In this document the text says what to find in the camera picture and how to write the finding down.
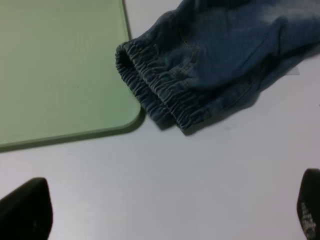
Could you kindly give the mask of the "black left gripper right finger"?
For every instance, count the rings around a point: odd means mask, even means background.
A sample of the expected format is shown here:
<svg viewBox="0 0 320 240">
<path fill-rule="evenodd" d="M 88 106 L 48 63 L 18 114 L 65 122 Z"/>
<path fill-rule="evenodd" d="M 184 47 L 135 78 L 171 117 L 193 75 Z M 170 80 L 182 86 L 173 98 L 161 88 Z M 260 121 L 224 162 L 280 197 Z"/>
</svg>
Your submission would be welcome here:
<svg viewBox="0 0 320 240">
<path fill-rule="evenodd" d="M 320 170 L 308 168 L 302 177 L 296 210 L 307 240 L 320 239 Z"/>
</svg>

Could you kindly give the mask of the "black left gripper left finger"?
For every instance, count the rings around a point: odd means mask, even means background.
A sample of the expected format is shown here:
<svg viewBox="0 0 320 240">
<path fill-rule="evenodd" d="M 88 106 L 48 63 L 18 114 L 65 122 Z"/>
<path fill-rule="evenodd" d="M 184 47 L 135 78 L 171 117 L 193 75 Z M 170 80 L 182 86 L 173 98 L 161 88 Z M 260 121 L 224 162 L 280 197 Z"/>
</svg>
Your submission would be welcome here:
<svg viewBox="0 0 320 240">
<path fill-rule="evenodd" d="M 35 177 L 0 200 L 2 240 L 47 240 L 53 225 L 48 182 Z"/>
</svg>

